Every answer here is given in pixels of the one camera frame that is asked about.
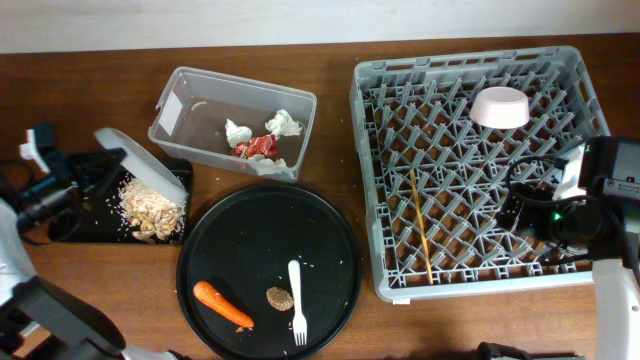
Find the grey plate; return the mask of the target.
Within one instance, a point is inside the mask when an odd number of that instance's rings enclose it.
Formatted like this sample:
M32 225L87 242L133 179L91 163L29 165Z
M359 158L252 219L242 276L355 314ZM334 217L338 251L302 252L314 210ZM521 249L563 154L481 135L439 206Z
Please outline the grey plate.
M115 128L101 128L94 132L105 150L122 149L126 156L121 165L146 186L176 204L182 204L187 191L178 178L144 147Z

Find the rice and food scraps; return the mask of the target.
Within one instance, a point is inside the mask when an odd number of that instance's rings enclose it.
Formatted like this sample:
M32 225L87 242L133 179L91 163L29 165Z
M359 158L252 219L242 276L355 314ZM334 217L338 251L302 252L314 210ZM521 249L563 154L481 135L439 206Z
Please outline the rice and food scraps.
M141 180L129 177L118 189L124 229L147 244L177 242L185 229L185 204L174 203Z

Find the pink bowl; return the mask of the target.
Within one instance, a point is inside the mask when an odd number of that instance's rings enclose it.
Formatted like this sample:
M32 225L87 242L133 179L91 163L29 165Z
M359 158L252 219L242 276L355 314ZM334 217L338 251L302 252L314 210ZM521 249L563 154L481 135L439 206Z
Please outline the pink bowl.
M527 95L510 87L490 87L480 91L470 110L470 119L494 129L514 129L529 122Z

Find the wooden chopstick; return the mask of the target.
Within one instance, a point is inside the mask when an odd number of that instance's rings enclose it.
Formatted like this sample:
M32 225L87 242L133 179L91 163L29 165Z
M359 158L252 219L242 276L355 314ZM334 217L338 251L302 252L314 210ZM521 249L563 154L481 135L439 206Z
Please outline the wooden chopstick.
M413 200L414 200L414 204L415 204L417 223L418 223L418 228L419 228L419 232L420 232L420 239L421 239L422 249L423 249L423 253L424 253L424 257L425 257L425 266L426 266L426 271L427 271L428 283L429 283L429 285L433 285L434 284L434 279L433 279L432 267L431 267L431 263L430 263L430 254L429 254L429 249L428 249L428 242L427 242L426 233L425 233L425 226L424 226L422 208L421 208L421 205L420 205L420 196L419 196L418 191L417 191L416 175L415 175L415 172L414 172L413 168L409 170L409 177L410 177L410 181L411 181L412 195L413 195Z

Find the white tissue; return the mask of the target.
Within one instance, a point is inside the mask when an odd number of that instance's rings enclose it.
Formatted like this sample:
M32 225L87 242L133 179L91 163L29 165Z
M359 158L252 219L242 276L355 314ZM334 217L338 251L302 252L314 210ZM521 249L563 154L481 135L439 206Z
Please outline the white tissue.
M230 119L225 124L226 139L231 148L235 148L240 143L250 142L252 131L249 127L238 126Z
M299 136L303 132L303 126L295 121L285 110L278 110L274 117L265 123L266 130L276 138L285 136Z
M258 176L277 175L289 173L289 168L283 158L273 160L262 154L256 154L248 159L250 166Z

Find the orange carrot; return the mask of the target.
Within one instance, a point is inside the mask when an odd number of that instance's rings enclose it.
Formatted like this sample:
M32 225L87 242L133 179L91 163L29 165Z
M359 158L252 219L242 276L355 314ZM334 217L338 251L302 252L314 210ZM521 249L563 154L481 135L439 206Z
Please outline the orange carrot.
M231 304L216 288L206 281L199 281L193 287L193 295L198 301L222 317L242 328L253 328L251 317Z

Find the red wrapper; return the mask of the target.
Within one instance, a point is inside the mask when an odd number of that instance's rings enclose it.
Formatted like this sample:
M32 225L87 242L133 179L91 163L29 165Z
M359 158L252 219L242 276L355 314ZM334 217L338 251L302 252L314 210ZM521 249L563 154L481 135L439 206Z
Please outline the red wrapper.
M232 150L235 157L249 159L255 155L273 157L277 154L277 139L275 135L253 137L248 142L240 142Z

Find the brown cookie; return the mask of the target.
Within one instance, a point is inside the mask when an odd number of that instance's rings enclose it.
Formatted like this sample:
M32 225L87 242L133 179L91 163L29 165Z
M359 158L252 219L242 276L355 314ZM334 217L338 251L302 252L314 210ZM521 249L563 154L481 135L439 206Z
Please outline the brown cookie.
M268 303L276 310L284 312L290 310L294 306L293 297L288 291L271 287L266 290L266 298Z

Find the white plastic fork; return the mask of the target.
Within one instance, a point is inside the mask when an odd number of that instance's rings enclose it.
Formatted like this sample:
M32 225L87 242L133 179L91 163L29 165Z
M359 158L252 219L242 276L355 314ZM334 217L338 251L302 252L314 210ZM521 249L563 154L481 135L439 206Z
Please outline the white plastic fork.
M291 260L288 263L288 274L294 301L294 316L292 320L294 342L297 346L305 346L307 344L308 327L302 309L301 270L297 260Z

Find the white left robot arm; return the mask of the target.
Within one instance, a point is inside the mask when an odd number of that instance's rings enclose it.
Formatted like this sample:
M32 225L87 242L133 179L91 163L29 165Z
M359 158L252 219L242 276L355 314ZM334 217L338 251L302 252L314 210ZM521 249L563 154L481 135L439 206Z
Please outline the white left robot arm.
M2 358L16 358L25 338L42 327L49 335L27 353L29 359L180 359L173 351L127 344L104 313L40 277L24 247L33 228L67 215L82 217L125 157L121 148L69 157L53 151L47 177L35 181L29 169L21 190L1 181Z

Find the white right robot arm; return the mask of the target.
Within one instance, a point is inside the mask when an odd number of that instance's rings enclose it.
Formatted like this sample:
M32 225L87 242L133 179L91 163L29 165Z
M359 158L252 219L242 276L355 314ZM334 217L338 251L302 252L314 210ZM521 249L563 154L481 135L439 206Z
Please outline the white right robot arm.
M635 204L585 194L554 200L547 190L510 184L498 224L550 248L543 266L587 261L597 300L598 359L639 360L639 229Z

